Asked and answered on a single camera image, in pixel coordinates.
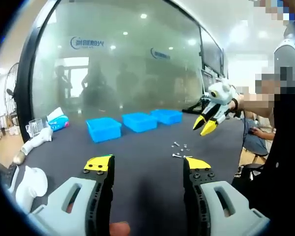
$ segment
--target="monitor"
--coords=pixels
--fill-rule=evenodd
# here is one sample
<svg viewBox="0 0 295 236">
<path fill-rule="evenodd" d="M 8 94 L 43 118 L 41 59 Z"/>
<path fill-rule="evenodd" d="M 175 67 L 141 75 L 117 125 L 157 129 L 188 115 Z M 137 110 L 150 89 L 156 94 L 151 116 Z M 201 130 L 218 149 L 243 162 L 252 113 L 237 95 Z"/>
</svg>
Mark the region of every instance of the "monitor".
<svg viewBox="0 0 295 236">
<path fill-rule="evenodd" d="M 219 75 L 222 75 L 223 51 L 203 28 L 201 28 L 201 38 L 204 64 L 213 69 Z"/>
<path fill-rule="evenodd" d="M 211 85 L 213 85 L 216 81 L 213 78 L 213 76 L 209 73 L 207 73 L 204 70 L 202 71 L 202 81 L 203 81 L 203 89 L 204 89 L 204 95 L 209 95 L 208 93 L 208 87 L 210 87 Z"/>
</svg>

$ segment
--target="blue jeans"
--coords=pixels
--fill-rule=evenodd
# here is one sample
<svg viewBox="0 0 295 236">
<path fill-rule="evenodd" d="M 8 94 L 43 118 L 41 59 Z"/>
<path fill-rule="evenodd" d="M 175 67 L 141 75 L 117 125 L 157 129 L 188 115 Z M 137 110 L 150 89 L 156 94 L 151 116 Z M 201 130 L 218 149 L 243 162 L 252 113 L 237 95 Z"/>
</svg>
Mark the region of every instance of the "blue jeans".
<svg viewBox="0 0 295 236">
<path fill-rule="evenodd" d="M 264 139 L 259 138 L 254 134 L 249 134 L 249 130 L 252 127 L 257 127 L 252 119 L 241 119 L 242 122 L 246 122 L 246 130 L 245 130 L 245 142 L 244 148 L 248 151 L 252 152 L 253 154 L 257 155 L 268 155 L 268 151 L 266 149 L 266 141 Z"/>
</svg>

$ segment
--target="logo on glass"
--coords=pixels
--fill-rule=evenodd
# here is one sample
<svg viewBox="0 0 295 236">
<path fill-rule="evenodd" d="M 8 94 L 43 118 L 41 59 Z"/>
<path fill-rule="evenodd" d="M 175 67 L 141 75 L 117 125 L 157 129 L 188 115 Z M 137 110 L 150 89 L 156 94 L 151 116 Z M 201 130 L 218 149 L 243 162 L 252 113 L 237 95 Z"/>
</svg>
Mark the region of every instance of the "logo on glass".
<svg viewBox="0 0 295 236">
<path fill-rule="evenodd" d="M 100 40 L 90 40 L 83 39 L 77 36 L 74 36 L 70 40 L 70 45 L 73 49 L 81 49 L 81 48 L 94 48 L 94 47 L 104 47 L 104 41 Z"/>
<path fill-rule="evenodd" d="M 154 48 L 151 48 L 151 54 L 155 59 L 167 59 L 167 60 L 171 59 L 169 55 L 155 51 Z"/>
</svg>

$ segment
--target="glass cup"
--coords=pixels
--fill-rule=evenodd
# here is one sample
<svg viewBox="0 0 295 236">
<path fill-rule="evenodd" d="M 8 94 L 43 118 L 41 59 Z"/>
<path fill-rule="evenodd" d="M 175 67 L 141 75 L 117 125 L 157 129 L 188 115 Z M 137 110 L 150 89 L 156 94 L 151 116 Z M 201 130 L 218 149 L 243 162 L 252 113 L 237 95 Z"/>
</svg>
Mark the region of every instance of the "glass cup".
<svg viewBox="0 0 295 236">
<path fill-rule="evenodd" d="M 27 132 L 30 136 L 37 136 L 40 131 L 44 128 L 42 119 L 33 119 L 29 122 L 29 126 L 26 127 Z"/>
</svg>

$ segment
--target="human hand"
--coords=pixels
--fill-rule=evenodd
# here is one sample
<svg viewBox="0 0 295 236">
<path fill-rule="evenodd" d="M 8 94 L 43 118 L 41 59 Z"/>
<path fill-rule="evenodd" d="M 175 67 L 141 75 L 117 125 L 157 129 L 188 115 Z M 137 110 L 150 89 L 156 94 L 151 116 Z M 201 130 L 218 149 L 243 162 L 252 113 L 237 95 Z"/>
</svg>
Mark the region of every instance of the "human hand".
<svg viewBox="0 0 295 236">
<path fill-rule="evenodd" d="M 130 226 L 127 222 L 118 222 L 109 225 L 110 236 L 129 236 Z"/>
<path fill-rule="evenodd" d="M 253 128 L 251 128 L 250 130 L 251 130 L 251 132 L 252 132 L 254 135 L 256 135 L 256 136 L 258 136 L 259 138 L 263 139 L 263 134 L 264 134 L 264 132 L 263 132 L 261 129 L 258 129 L 258 128 L 256 128 L 256 127 L 253 127 Z"/>
</svg>

